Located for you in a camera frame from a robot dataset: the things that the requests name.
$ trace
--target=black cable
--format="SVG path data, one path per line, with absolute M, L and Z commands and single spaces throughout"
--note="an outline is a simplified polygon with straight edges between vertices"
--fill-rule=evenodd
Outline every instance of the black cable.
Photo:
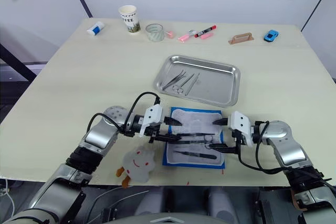
M 266 173 L 266 174 L 276 174 L 276 173 L 279 173 L 279 172 L 282 172 L 283 170 L 287 170 L 288 168 L 287 167 L 278 167 L 278 168 L 274 168 L 274 169 L 264 169 L 261 164 L 260 164 L 260 161 L 259 161 L 259 149 L 260 149 L 260 144 L 262 142 L 262 139 L 263 139 L 263 135 L 267 129 L 267 127 L 269 126 L 269 121 L 266 121 L 266 125 L 265 127 L 263 128 L 260 136 L 259 136 L 259 139 L 258 139 L 258 142 L 257 142 L 257 148 L 256 148 L 256 162 L 257 162 L 257 165 L 259 167 L 259 169 Z
M 94 121 L 94 119 L 97 117 L 97 116 L 102 116 L 103 118 L 106 118 L 107 120 L 109 120 L 115 127 L 117 127 L 117 129 L 118 129 L 118 131 L 119 132 L 123 132 L 123 129 L 112 119 L 112 118 L 110 118 L 109 116 L 107 116 L 107 115 L 105 115 L 105 114 L 103 114 L 103 113 L 96 113 L 96 114 L 94 114 L 93 115 L 93 117 L 91 118 L 91 120 L 90 120 L 90 122 L 89 122 L 89 124 L 88 124 L 88 127 L 87 127 L 87 129 L 86 129 L 86 133 L 88 133 L 89 132 L 89 130 L 91 129 L 91 125 L 92 125 L 92 123 L 93 123 L 93 121 Z
M 330 185 L 328 182 L 324 181 L 323 178 L 321 176 L 318 176 L 318 175 L 315 175 L 315 174 L 312 174 L 310 172 L 306 172 L 305 170 L 301 170 L 301 169 L 289 169 L 290 171 L 292 172 L 298 172 L 298 173 L 301 173 L 301 174 L 304 174 L 304 175 L 307 175 L 307 176 L 310 176 L 311 178 L 319 178 L 321 183 L 323 183 L 325 186 L 329 187 L 329 189 L 335 194 L 336 196 L 336 188 L 332 185 Z
M 123 131 L 126 130 L 127 122 L 128 122 L 128 120 L 129 120 L 129 118 L 130 118 L 130 116 L 131 116 L 131 114 L 132 114 L 132 112 L 133 112 L 133 110 L 134 110 L 134 108 L 135 108 L 137 102 L 138 102 L 139 99 L 140 99 L 142 96 L 144 96 L 145 94 L 152 94 L 153 96 L 156 97 L 154 105 L 160 103 L 160 97 L 159 97 L 157 94 L 153 93 L 153 92 L 143 92 L 142 94 L 140 94 L 140 95 L 136 98 L 136 100 L 134 101 L 134 103 L 133 103 L 133 105 L 132 105 L 130 111 L 128 112 L 128 115 L 127 115 L 126 120 L 125 120 L 124 125 L 123 125 Z
M 241 148 L 240 148 L 240 144 L 238 144 L 237 145 L 237 148 L 238 148 L 238 159 L 239 159 L 239 162 L 242 164 L 242 165 L 244 165 L 244 166 L 246 166 L 246 167 L 248 167 L 248 168 L 250 168 L 250 169 L 253 169 L 253 170 L 259 170 L 259 171 L 261 171 L 261 169 L 260 168 L 257 168 L 257 167 L 253 167 L 253 166 L 251 166 L 251 165 L 248 165 L 248 164 L 246 164 L 246 163 L 244 163 L 243 162 L 243 160 L 241 159 L 242 157 L 242 151 L 241 151 Z

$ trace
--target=plush toy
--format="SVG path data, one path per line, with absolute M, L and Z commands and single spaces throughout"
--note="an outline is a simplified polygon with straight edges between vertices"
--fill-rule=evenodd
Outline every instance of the plush toy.
M 122 181 L 121 185 L 123 188 L 127 188 L 131 179 L 136 182 L 146 183 L 149 180 L 149 172 L 154 167 L 154 151 L 140 146 L 125 154 L 122 167 L 117 170 L 116 176 L 120 177 L 126 171 L 127 177 Z

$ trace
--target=paper cup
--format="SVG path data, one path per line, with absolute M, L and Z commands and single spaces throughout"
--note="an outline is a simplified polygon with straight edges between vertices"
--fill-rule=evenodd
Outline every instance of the paper cup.
M 140 23 L 138 19 L 138 11 L 134 5 L 124 5 L 118 9 L 121 18 L 127 25 L 127 29 L 130 33 L 136 33 L 140 31 Z

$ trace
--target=marker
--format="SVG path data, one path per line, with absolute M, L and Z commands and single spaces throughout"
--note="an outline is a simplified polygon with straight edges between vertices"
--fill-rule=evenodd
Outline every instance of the marker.
M 209 27 L 208 29 L 205 29 L 205 30 L 203 30 L 203 31 L 200 31 L 198 34 L 195 34 L 194 37 L 197 38 L 197 37 L 199 37 L 200 35 L 205 34 L 205 33 L 207 33 L 208 31 L 211 31 L 211 30 L 216 29 L 216 28 L 217 28 L 217 26 Z

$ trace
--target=stainless steel tray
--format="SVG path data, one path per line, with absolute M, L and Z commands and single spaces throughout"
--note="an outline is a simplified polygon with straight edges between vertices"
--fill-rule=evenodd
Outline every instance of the stainless steel tray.
M 178 81 L 177 85 L 183 83 L 190 75 L 195 74 L 182 88 L 183 92 L 177 94 L 170 86 L 162 88 L 175 76 L 186 71 L 185 77 Z M 185 92 L 192 84 L 199 73 L 197 81 L 188 95 Z M 235 66 L 191 58 L 182 55 L 172 55 L 163 64 L 158 76 L 155 78 L 154 86 L 162 94 L 172 95 L 197 102 L 203 102 L 219 107 L 230 107 L 238 100 L 240 71 Z

